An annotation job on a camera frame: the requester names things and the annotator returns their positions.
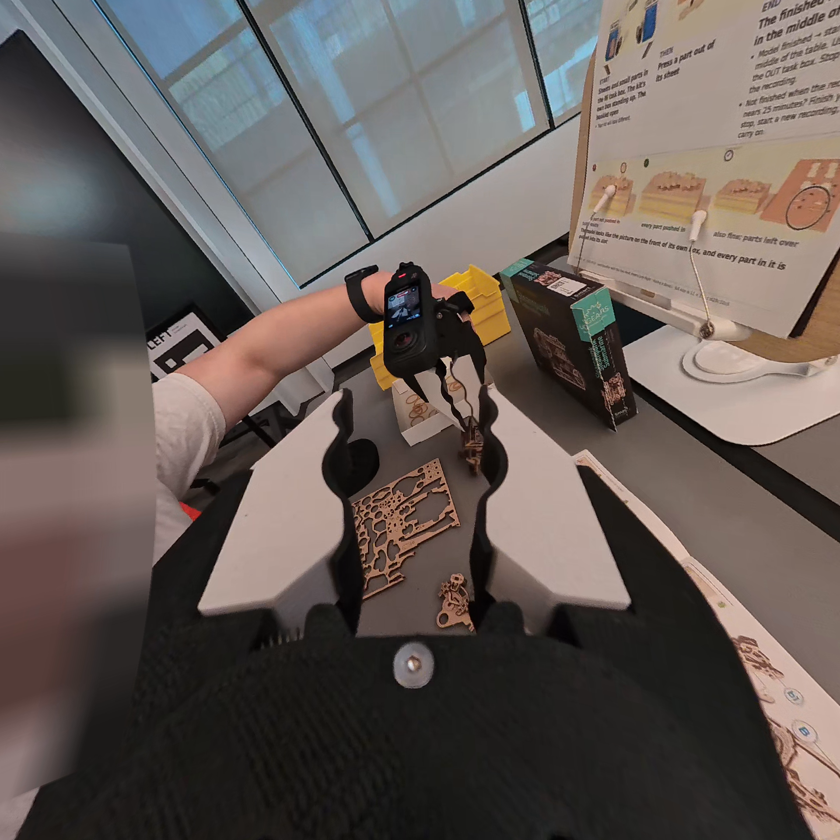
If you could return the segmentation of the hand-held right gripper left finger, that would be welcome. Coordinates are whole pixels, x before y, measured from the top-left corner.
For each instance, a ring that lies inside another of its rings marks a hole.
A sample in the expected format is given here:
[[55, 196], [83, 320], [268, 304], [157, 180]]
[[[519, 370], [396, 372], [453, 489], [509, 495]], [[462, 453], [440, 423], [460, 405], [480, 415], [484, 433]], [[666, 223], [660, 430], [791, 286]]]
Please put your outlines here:
[[351, 634], [363, 572], [349, 494], [353, 395], [342, 389], [255, 463], [198, 610], [274, 613], [302, 632], [316, 605], [337, 606]]

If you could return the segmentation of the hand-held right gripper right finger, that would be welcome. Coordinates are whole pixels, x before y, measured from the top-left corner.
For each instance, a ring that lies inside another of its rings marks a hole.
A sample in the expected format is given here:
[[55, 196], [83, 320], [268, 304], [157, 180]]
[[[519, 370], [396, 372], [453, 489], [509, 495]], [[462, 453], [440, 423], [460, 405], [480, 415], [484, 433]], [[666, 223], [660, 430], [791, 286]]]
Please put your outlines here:
[[560, 606], [625, 611], [631, 597], [574, 459], [497, 388], [479, 393], [480, 474], [469, 611], [511, 602], [545, 635]]

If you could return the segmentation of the round wooden gear assembly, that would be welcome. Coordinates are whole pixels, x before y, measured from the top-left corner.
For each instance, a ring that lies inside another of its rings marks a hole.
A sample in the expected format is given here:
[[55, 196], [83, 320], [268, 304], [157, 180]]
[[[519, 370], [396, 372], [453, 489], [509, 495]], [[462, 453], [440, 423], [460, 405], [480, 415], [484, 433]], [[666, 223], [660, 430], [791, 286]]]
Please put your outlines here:
[[469, 415], [461, 428], [460, 450], [458, 456], [465, 461], [472, 476], [480, 474], [480, 465], [484, 448], [484, 438], [477, 420]]

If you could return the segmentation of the small wooden model assembly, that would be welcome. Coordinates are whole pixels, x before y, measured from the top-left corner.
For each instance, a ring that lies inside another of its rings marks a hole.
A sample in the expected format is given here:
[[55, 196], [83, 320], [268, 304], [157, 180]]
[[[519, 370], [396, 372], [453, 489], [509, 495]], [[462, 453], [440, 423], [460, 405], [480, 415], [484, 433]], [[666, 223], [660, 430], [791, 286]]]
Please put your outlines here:
[[438, 591], [440, 609], [436, 615], [436, 626], [441, 630], [463, 627], [467, 632], [476, 631], [470, 614], [469, 589], [466, 577], [453, 573], [443, 581]]

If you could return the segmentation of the person's left forearm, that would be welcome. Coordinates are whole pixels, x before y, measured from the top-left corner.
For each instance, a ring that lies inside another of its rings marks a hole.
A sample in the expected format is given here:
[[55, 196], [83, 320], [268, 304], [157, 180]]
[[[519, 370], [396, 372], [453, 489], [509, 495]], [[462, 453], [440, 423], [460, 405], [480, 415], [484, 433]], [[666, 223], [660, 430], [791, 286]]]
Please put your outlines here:
[[178, 373], [209, 392], [228, 430], [288, 375], [341, 345], [363, 324], [345, 285], [316, 291], [253, 318]]

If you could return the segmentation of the punched wooden parts sheet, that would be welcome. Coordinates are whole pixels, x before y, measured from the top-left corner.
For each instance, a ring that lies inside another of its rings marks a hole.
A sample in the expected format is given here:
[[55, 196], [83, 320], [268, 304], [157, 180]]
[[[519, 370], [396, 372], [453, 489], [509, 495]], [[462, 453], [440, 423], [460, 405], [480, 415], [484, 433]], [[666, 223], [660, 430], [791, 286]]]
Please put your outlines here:
[[438, 458], [363, 496], [352, 511], [364, 601], [404, 582], [404, 563], [427, 541], [460, 525]]

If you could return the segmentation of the black model kit box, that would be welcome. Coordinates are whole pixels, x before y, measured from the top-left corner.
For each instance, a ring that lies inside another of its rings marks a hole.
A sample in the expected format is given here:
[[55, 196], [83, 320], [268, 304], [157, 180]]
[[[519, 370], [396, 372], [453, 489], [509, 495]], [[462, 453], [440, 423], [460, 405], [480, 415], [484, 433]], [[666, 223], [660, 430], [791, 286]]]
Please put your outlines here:
[[500, 282], [537, 366], [612, 430], [634, 418], [637, 405], [610, 291], [527, 258], [503, 269]]

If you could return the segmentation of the person's left hand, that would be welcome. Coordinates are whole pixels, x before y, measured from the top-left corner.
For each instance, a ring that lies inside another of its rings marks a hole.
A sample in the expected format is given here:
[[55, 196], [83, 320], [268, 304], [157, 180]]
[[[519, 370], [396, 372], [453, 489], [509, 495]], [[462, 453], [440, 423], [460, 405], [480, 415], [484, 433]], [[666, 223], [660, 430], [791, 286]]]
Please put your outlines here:
[[461, 322], [472, 325], [471, 315], [475, 310], [475, 305], [466, 292], [438, 283], [433, 283], [430, 289], [432, 314], [429, 318], [434, 325], [433, 329], [437, 329], [438, 324], [446, 320], [449, 314], [455, 315]]

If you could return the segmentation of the white cardboard tray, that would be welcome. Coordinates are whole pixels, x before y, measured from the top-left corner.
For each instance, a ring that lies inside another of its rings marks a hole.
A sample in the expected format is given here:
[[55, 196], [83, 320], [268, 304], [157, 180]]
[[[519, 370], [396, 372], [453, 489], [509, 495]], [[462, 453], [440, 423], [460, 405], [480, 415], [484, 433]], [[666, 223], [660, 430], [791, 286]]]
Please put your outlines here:
[[[448, 358], [444, 359], [444, 366], [445, 368], [448, 368]], [[409, 427], [401, 419], [400, 409], [398, 407], [398, 404], [400, 402], [400, 395], [403, 394], [405, 391], [414, 392], [410, 388], [410, 383], [405, 382], [403, 379], [397, 379], [392, 385], [392, 397], [395, 407], [395, 415], [400, 432], [409, 445], [414, 446], [420, 444], [428, 440], [429, 438], [435, 436], [436, 434], [444, 431], [448, 427], [454, 427], [459, 432], [461, 432], [458, 426], [453, 425], [451, 421], [449, 421], [445, 416], [439, 413], [429, 418], [425, 422], [420, 423], [419, 425]]]

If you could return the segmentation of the black wristband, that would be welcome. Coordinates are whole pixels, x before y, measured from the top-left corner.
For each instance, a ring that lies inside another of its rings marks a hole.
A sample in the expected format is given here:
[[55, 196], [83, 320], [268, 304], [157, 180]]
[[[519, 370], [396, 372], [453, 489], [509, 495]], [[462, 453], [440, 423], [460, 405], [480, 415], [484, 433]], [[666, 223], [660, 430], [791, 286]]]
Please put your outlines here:
[[363, 322], [384, 320], [385, 287], [392, 274], [377, 265], [357, 269], [344, 278], [350, 305]]

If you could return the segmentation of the yellow plastic bin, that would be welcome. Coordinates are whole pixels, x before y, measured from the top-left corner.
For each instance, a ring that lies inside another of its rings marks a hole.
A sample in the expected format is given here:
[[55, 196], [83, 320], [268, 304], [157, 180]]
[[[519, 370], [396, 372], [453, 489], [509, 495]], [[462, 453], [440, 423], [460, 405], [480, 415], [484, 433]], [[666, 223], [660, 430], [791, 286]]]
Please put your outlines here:
[[[475, 309], [470, 318], [483, 345], [488, 345], [510, 332], [500, 285], [494, 276], [477, 266], [469, 265], [465, 271], [441, 280], [440, 285], [463, 291], [472, 301]], [[369, 331], [376, 350], [371, 358], [371, 368], [378, 385], [383, 391], [387, 391], [396, 378], [386, 370], [384, 364], [383, 324], [369, 324]]]

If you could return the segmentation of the black wrist rest pad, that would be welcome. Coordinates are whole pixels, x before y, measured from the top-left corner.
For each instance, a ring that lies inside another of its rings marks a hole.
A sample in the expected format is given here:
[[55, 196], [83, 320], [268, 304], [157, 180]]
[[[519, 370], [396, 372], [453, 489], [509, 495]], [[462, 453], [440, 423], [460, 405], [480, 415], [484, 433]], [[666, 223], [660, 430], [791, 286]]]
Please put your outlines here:
[[343, 456], [340, 486], [348, 497], [367, 487], [380, 468], [379, 450], [369, 438], [349, 441]]

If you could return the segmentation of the person's white shirt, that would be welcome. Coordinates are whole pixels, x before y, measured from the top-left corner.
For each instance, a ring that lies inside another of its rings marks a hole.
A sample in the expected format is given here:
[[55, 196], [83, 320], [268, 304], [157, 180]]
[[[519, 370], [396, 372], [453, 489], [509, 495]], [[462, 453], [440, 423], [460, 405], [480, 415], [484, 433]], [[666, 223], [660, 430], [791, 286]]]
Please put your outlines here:
[[172, 373], [152, 385], [156, 497], [153, 563], [192, 524], [182, 500], [198, 472], [211, 463], [226, 433], [222, 411], [194, 379]]

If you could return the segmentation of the large window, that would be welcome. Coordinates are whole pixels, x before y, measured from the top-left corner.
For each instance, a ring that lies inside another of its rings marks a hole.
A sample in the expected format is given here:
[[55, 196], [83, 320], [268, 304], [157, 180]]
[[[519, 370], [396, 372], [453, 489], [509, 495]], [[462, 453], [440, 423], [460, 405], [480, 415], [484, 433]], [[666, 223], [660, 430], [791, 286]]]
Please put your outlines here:
[[490, 271], [570, 228], [602, 2], [55, 2], [181, 124], [280, 282]]

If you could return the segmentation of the paper instruction booklet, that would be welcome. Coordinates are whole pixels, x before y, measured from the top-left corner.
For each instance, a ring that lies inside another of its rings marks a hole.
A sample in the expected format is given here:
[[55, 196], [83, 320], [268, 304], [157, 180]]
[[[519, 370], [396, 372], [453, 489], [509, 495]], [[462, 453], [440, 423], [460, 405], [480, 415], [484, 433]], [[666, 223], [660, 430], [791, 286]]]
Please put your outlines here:
[[839, 706], [641, 500], [584, 449], [573, 456], [601, 478], [665, 546], [709, 602], [736, 648], [775, 748], [815, 838], [839, 838]]

